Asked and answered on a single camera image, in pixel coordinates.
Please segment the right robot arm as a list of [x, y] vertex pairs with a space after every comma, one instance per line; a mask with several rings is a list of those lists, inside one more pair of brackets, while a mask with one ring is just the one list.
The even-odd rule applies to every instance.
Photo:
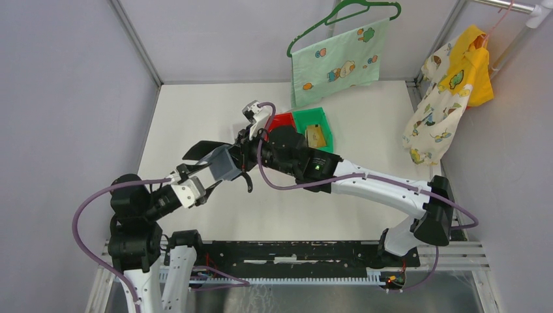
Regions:
[[230, 155], [243, 172], [257, 166], [292, 176], [291, 189], [343, 194], [374, 201], [397, 209], [407, 218], [383, 231], [376, 255], [385, 266], [393, 266], [412, 248], [428, 244], [447, 246], [453, 223], [449, 181], [435, 175], [429, 181], [401, 179], [308, 146], [306, 138], [290, 126], [264, 129], [251, 136], [240, 131]]

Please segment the black leather card holder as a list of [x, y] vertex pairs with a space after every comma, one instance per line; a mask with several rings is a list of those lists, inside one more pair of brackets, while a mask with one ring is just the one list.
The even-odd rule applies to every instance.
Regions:
[[244, 177], [247, 183], [247, 192], [251, 193], [253, 191], [253, 182], [248, 173], [242, 172], [239, 170], [234, 161], [232, 160], [229, 147], [227, 150], [212, 161], [197, 161], [196, 165], [207, 166], [213, 176], [214, 183], [217, 181], [233, 181], [238, 177]]

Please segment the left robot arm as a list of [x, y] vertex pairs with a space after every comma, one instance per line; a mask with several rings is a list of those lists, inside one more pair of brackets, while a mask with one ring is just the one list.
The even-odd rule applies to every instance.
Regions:
[[136, 174], [113, 182], [108, 254], [126, 292], [130, 312], [178, 312], [184, 308], [192, 268], [205, 257], [198, 231], [176, 231], [167, 250], [175, 252], [167, 291], [160, 290], [162, 228], [158, 221], [179, 208], [203, 205], [216, 186], [239, 174], [228, 150], [230, 144], [202, 141], [158, 189], [150, 191]]

